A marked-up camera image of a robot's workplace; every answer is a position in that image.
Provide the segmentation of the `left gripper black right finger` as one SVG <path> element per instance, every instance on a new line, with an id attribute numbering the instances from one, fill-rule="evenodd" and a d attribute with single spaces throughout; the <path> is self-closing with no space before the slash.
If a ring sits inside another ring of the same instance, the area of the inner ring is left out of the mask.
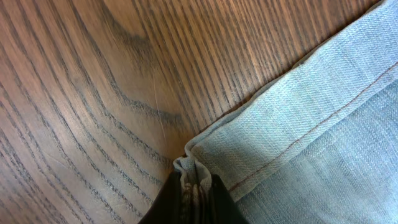
<path id="1" fill-rule="evenodd" d="M 218 175 L 211 176 L 208 192 L 207 221 L 209 224 L 248 224 L 231 198 L 228 189 Z"/>

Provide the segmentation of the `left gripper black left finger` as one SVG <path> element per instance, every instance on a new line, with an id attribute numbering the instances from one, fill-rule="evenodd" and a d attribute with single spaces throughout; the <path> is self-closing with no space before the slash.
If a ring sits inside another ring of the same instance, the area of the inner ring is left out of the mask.
<path id="1" fill-rule="evenodd" d="M 154 203 L 139 224 L 179 224 L 182 206 L 180 173 L 169 174 Z"/>

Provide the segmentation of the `light blue denim jeans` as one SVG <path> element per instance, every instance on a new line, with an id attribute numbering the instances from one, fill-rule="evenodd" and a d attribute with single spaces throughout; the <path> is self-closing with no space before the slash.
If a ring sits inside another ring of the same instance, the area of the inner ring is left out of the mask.
<path id="1" fill-rule="evenodd" d="M 250 223 L 396 223 L 397 2 L 194 137 L 174 166 L 190 222 L 216 174 Z"/>

